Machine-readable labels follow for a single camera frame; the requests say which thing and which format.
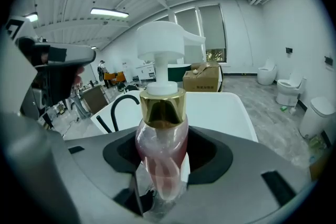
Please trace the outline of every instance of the white toilet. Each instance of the white toilet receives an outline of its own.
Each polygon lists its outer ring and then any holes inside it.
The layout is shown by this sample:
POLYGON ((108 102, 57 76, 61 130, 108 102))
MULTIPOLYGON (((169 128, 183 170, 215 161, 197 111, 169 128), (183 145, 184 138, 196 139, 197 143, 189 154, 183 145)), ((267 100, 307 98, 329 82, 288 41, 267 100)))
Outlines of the white toilet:
POLYGON ((257 81, 261 85, 271 85, 277 75, 277 65, 270 58, 267 58, 263 67, 258 69, 257 81))
POLYGON ((322 133, 330 117, 335 113, 335 108, 325 97, 311 99, 299 127, 302 137, 311 139, 322 133))
POLYGON ((279 79, 277 82, 278 96, 277 103, 288 106, 295 106, 298 102, 298 95, 303 93, 306 87, 306 79, 303 75, 294 70, 289 80, 279 79))

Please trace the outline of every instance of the pink liquid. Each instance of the pink liquid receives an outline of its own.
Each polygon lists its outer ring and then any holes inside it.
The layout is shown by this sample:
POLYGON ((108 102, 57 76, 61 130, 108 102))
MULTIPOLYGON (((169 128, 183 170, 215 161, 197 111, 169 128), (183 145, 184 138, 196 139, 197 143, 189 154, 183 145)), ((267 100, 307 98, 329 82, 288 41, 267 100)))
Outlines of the pink liquid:
POLYGON ((172 200, 181 187, 181 165, 187 148, 187 121, 176 127, 178 130, 168 131, 166 136, 164 132, 156 135, 155 129, 149 126, 140 126, 135 144, 142 162, 161 198, 172 200))

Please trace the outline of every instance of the black faucet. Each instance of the black faucet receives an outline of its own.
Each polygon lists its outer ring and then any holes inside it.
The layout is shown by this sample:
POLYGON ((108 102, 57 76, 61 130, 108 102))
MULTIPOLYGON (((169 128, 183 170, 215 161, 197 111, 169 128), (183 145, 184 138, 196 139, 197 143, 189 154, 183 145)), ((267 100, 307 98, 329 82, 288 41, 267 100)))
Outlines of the black faucet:
POLYGON ((103 119, 99 115, 96 116, 96 119, 101 124, 101 126, 103 126, 103 128, 105 129, 105 131, 107 131, 108 134, 112 133, 110 128, 108 128, 108 126, 106 125, 105 121, 103 121, 103 119))
POLYGON ((114 127, 114 130, 117 132, 119 131, 119 128, 118 128, 118 125, 117 125, 117 121, 116 121, 116 117, 115 117, 115 114, 114 114, 114 111, 115 111, 115 108, 117 106, 117 104, 119 104, 119 102, 123 99, 126 99, 126 98, 130 98, 130 99, 133 99, 135 101, 136 104, 140 104, 138 99, 135 97, 135 96, 132 96, 132 95, 129 95, 129 94, 126 94, 126 95, 123 95, 119 98, 117 98, 112 107, 111 107, 111 118, 112 118, 112 122, 113 122, 113 127, 114 127))

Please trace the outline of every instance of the ceiling light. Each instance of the ceiling light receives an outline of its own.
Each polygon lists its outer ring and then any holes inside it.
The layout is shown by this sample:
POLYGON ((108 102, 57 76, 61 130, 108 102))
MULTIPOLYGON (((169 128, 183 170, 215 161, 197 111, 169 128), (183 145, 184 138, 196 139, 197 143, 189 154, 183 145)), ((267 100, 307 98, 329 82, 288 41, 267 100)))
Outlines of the ceiling light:
POLYGON ((93 8, 91 10, 91 14, 109 15, 109 16, 122 17, 122 18, 127 18, 129 15, 126 12, 119 12, 117 10, 105 9, 105 8, 93 8))
POLYGON ((25 17, 29 19, 31 22, 35 22, 36 20, 38 20, 37 12, 30 13, 25 17))

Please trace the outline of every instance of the wall outlet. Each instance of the wall outlet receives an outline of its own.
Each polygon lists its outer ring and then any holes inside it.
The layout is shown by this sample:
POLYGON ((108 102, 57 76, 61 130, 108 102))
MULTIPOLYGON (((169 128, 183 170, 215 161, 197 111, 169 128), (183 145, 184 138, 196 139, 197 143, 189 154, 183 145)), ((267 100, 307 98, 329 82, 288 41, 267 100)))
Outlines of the wall outlet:
POLYGON ((324 62, 325 62, 326 64, 332 66, 332 64, 333 64, 333 59, 332 59, 331 57, 327 57, 327 56, 325 56, 325 60, 324 60, 324 62))

